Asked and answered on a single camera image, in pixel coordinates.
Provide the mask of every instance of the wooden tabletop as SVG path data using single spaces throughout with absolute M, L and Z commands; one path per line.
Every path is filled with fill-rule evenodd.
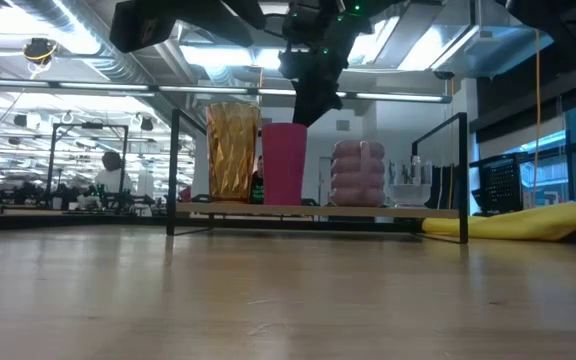
M 178 203 L 177 212 L 213 214 L 272 214 L 307 216 L 392 217 L 392 218 L 458 218 L 457 210 L 425 208 L 368 208 L 334 206 L 277 206 L 235 203 Z

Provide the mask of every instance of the pink cup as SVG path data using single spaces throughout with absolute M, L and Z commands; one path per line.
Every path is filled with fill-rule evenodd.
M 275 123 L 261 129 L 264 205 L 301 205 L 308 128 Z

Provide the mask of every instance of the faceted gold vase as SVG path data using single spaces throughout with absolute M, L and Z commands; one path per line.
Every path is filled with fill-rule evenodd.
M 244 103 L 216 103 L 206 110 L 212 201 L 248 202 L 261 112 Z

